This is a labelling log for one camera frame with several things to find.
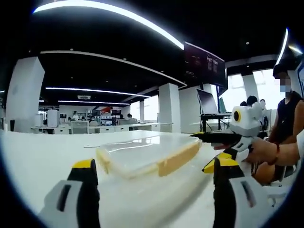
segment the white table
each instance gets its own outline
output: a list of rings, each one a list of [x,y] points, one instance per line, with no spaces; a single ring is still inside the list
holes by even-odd
[[[3,159],[8,174],[25,204],[39,213],[44,205],[45,195],[58,183],[66,180],[71,167],[79,160],[95,157],[96,147],[103,143],[116,143],[153,137],[162,133],[153,131],[130,131],[102,134],[28,134],[6,132],[2,135]],[[212,159],[215,152],[204,143],[201,150],[206,161]],[[205,181],[190,197],[189,202],[177,211],[166,228],[212,227],[214,219],[212,176],[205,175]],[[99,182],[103,179],[98,173]]]
[[[113,133],[113,132],[124,132],[129,131],[130,128],[135,130],[146,130],[146,131],[157,131],[157,132],[171,132],[173,123],[135,123],[135,124],[125,124],[117,126],[89,126],[89,132],[95,133]],[[69,134],[71,126],[60,126],[60,127],[31,127],[33,131],[35,130],[54,130],[54,134]]]

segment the transparent plastic lid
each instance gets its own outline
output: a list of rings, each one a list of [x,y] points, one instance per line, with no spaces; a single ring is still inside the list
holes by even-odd
[[[107,173],[113,170],[120,175],[134,177],[160,168],[164,173],[164,169],[174,171],[193,158],[200,142],[194,137],[160,135],[109,143],[97,149],[97,159]]]

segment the black tank top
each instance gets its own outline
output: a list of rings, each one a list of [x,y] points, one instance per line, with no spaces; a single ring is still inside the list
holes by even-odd
[[[276,143],[282,143],[289,136],[293,135],[295,108],[300,100],[302,100],[301,96],[292,91],[291,99],[288,104],[285,104],[285,98],[280,101],[277,107],[279,118],[277,123],[277,131],[275,134]]]

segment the black ceiling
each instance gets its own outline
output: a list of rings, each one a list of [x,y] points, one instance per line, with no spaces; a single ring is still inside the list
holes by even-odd
[[[233,4],[195,1],[103,0],[130,10],[169,32],[180,42],[202,47],[225,61],[279,54],[285,28],[298,40],[300,13],[286,3]],[[151,71],[106,58],[76,54],[43,54],[46,50],[97,53],[143,65],[193,86],[197,82],[184,75],[183,51],[150,28],[109,11],[64,7],[38,12],[28,17],[23,29],[19,57],[39,56],[45,69],[41,96],[48,104],[56,100],[77,100],[79,92],[46,91],[45,87],[71,87],[139,93],[153,86],[180,83]],[[228,74],[244,66],[228,69]],[[128,96],[94,93],[92,100],[121,102]]]

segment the wrist bracelet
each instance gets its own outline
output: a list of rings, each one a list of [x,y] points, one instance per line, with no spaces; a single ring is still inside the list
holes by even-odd
[[[279,152],[280,152],[280,145],[276,143],[276,156],[271,162],[268,162],[268,165],[274,165],[277,162]]]

